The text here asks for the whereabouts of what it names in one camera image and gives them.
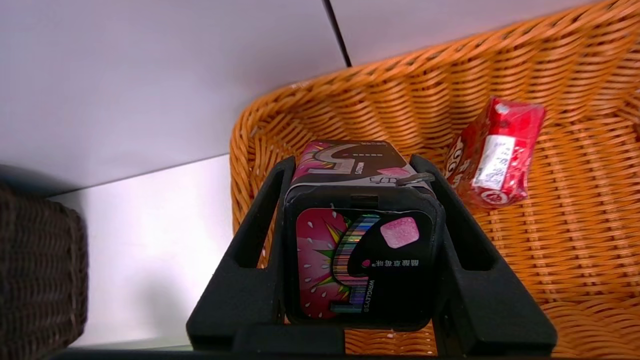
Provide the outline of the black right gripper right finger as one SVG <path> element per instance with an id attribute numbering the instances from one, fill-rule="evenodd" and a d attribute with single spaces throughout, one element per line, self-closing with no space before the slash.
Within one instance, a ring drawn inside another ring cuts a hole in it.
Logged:
<path id="1" fill-rule="evenodd" d="M 550 319 L 432 162 L 410 165 L 434 175 L 445 211 L 435 262 L 432 327 L 440 357 L 549 357 L 558 342 Z"/>

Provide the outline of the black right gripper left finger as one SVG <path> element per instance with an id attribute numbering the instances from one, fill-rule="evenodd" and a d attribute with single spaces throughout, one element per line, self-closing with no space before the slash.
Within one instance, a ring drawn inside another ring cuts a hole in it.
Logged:
<path id="1" fill-rule="evenodd" d="M 295 158 L 277 162 L 186 322 L 196 351 L 228 351 L 237 333 L 284 314 L 284 203 Z"/>

